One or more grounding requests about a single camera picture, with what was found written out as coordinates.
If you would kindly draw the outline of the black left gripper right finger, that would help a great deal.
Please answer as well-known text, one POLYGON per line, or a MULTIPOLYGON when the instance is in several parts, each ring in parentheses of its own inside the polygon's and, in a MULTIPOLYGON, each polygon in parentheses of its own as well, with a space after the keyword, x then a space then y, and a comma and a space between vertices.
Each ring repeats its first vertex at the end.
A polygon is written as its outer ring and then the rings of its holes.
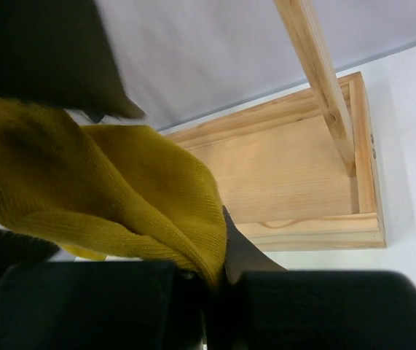
POLYGON ((223 349, 416 349, 416 288, 393 271, 288 271, 227 218, 223 349))

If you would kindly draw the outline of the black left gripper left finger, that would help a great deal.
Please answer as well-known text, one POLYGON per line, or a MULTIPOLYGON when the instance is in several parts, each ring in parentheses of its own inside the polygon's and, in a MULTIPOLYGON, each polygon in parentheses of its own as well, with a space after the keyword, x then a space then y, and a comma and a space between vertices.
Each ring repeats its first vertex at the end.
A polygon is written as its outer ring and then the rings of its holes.
POLYGON ((46 262, 0 280, 0 349, 201 349, 197 283, 171 262, 46 262))

